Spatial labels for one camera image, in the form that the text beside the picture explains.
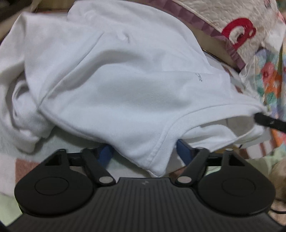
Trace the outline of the white t-shirt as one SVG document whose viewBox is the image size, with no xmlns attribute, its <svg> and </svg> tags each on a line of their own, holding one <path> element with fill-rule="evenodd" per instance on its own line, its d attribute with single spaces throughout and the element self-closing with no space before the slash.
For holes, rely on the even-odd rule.
<svg viewBox="0 0 286 232">
<path fill-rule="evenodd" d="M 175 17 L 128 1 L 77 1 L 66 18 L 23 12 L 1 43 L 1 126 L 31 153 L 54 127 L 111 144 L 161 177 L 177 140 L 216 151 L 260 137 L 264 112 L 212 67 Z"/>
</svg>

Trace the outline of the beige fluffy blanket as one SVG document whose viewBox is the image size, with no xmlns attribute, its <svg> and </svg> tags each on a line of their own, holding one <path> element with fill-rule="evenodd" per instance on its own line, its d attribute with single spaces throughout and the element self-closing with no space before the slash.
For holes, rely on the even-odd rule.
<svg viewBox="0 0 286 232">
<path fill-rule="evenodd" d="M 276 222 L 285 226 L 285 158 L 274 165 L 269 179 L 275 187 L 276 195 L 268 214 Z"/>
</svg>

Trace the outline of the floral quilted blanket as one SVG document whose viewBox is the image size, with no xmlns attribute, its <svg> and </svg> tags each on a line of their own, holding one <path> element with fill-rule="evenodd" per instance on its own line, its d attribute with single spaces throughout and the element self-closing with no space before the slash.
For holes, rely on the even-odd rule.
<svg viewBox="0 0 286 232">
<path fill-rule="evenodd" d="M 271 117 L 285 121 L 285 49 L 255 54 L 255 90 Z"/>
</svg>

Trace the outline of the checkered plush bed blanket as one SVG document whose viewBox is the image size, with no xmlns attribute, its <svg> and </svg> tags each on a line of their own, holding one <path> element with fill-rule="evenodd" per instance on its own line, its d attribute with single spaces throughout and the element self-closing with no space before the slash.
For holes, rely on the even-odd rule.
<svg viewBox="0 0 286 232">
<path fill-rule="evenodd" d="M 265 176 L 268 176 L 274 165 L 285 158 L 285 135 L 280 132 L 273 132 L 272 135 L 274 136 L 272 139 L 269 134 L 266 134 L 242 147 L 233 145 L 231 148 Z M 65 142 L 57 133 L 35 155 L 27 155 L 4 142 L 4 138 L 1 137 L 1 222 L 7 226 L 21 215 L 21 210 L 14 198 L 14 187 L 21 178 L 46 158 L 49 150 L 53 151 L 64 147 L 75 152 L 79 151 L 84 145 L 91 146 L 92 143 L 83 141 L 79 145 L 75 145 L 72 138 Z M 116 179 L 120 177 L 150 176 L 148 172 L 129 162 L 121 155 L 115 155 L 111 159 L 108 171 Z"/>
</svg>

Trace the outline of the white red quilted blanket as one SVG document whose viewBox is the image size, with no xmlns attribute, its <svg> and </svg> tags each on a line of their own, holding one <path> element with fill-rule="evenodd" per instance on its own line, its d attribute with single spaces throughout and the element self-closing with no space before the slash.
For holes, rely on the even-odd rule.
<svg viewBox="0 0 286 232">
<path fill-rule="evenodd" d="M 177 17 L 200 31 L 200 41 L 212 37 L 225 45 L 221 59 L 242 70 L 260 47 L 279 52 L 285 19 L 277 1 L 142 1 Z"/>
</svg>

